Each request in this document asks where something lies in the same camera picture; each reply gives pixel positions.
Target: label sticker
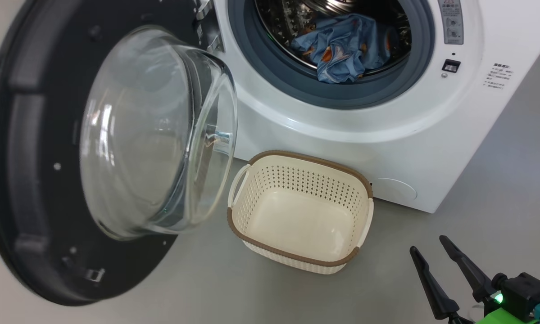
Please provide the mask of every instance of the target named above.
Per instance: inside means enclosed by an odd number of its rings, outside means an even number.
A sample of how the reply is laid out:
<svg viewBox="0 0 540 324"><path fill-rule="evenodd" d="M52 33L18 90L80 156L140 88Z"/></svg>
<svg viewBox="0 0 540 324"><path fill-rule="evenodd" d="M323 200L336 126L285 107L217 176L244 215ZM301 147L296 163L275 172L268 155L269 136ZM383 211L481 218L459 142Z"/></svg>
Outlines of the label sticker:
<svg viewBox="0 0 540 324"><path fill-rule="evenodd" d="M512 80L513 74L514 71L509 65L494 63L490 68L490 71L486 74L486 79L484 79L482 86L504 90L504 87Z"/></svg>
<svg viewBox="0 0 540 324"><path fill-rule="evenodd" d="M214 151L229 154L232 144L232 135L230 133L216 131L214 136L216 138L214 141Z"/></svg>
<svg viewBox="0 0 540 324"><path fill-rule="evenodd" d="M464 20L460 0L438 0L442 26L444 27L444 43L462 45L464 43Z"/></svg>

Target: laundry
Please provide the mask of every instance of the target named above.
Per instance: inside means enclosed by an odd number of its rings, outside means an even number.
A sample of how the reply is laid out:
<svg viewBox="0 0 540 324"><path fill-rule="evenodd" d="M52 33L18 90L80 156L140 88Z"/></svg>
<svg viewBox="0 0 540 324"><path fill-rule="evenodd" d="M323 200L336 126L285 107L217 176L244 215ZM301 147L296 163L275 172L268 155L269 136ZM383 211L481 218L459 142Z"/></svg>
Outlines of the laundry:
<svg viewBox="0 0 540 324"><path fill-rule="evenodd" d="M381 68L397 44L393 27L348 14L317 20L315 29L293 39L291 47L317 65L318 80L335 84L354 82L367 70Z"/></svg>

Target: brown basket rim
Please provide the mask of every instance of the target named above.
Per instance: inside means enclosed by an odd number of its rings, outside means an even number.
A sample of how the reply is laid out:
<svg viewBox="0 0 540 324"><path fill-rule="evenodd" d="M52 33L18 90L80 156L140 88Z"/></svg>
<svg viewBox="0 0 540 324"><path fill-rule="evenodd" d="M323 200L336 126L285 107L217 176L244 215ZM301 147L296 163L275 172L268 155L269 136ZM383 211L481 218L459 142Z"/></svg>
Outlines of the brown basket rim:
<svg viewBox="0 0 540 324"><path fill-rule="evenodd" d="M336 162L331 162L331 161L328 161L328 160L323 160L321 158L317 158L317 157L313 157L313 156L307 156L307 155L299 154L299 153L292 153L292 152L281 151L281 150L270 150L270 151L266 151L266 152L262 152L260 154L257 154L256 156L251 158L251 160L249 160L248 164L252 165L257 160L260 160L261 158L265 158L266 156L272 156L272 155L285 156L287 158L298 158L300 160L305 160L305 161L308 161L308 162L314 162L316 164L321 164L322 166L330 167L330 168L339 170L341 172L350 174L350 175L358 178L358 180L360 182L362 182L362 184L366 188L366 192L368 193L368 197L373 198L372 186L370 185L370 182L368 181L368 179L366 179L362 174L360 174L360 172L357 172L356 170L353 170L351 168L348 168L347 166L343 166L342 164L338 164ZM311 263L311 264L315 264L315 265L319 265L319 266L334 267L334 266L344 265L344 264L348 263L351 259L353 259L356 256L356 254L358 254L358 252L360 251L359 247L355 247L347 256L345 256L344 258L342 258L340 260L337 260L337 261L322 261L322 260L306 258L305 256L299 256L297 254L293 254L293 253L290 253L290 252L280 250L279 248L269 246L269 245L264 244L262 242L258 242L257 240L254 240L253 238L250 238L248 236L245 236L245 234L242 234L239 230L237 230L235 224L233 223L232 208L231 207L228 207L228 224L229 224L232 232L237 237L239 237L243 241L246 241L246 242L248 242L250 244L253 244L254 246L257 246L258 248L263 248L264 250L268 250L268 251L270 251L272 253L278 254L279 256L283 256L283 257L287 257L287 258L290 258L290 259L293 259L293 260L298 260L298 261L301 261L301 262L307 262L307 263Z"/></svg>

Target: plastic basket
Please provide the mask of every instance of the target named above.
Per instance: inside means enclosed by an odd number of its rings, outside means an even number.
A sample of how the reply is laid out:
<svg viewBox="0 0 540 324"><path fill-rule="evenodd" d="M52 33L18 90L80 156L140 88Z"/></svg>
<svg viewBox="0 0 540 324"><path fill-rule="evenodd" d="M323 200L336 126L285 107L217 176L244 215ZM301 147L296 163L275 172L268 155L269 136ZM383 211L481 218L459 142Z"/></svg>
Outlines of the plastic basket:
<svg viewBox="0 0 540 324"><path fill-rule="evenodd" d="M228 223L252 251L331 275L360 250L372 221L372 197L368 180L350 168L269 151L252 158L234 178Z"/></svg>

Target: washing machine drum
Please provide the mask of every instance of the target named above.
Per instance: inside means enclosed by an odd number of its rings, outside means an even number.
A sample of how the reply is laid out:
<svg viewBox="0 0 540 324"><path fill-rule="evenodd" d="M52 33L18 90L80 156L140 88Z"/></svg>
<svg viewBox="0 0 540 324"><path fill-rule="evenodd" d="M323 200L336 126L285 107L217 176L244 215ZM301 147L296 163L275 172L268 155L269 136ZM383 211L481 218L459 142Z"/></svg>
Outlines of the washing machine drum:
<svg viewBox="0 0 540 324"><path fill-rule="evenodd" d="M280 92L311 105L363 109L403 94L422 77L434 53L435 17L428 0L232 0L227 2L234 39L250 66ZM399 41L389 60L355 82L317 78L312 49L298 53L292 40L322 18L357 13L393 27Z"/></svg>
<svg viewBox="0 0 540 324"><path fill-rule="evenodd" d="M317 70L308 54L290 47L293 39L312 31L316 21L346 14L362 14L397 32L398 42L390 50L390 59L382 67L366 70L362 78L389 70L405 61L412 48L412 31L408 17L397 0L255 0L260 20L276 43L288 57L306 68Z"/></svg>
<svg viewBox="0 0 540 324"><path fill-rule="evenodd" d="M196 9L31 1L11 26L0 49L0 253L38 295L64 305L119 295L212 214L237 101L226 66L198 49Z"/></svg>

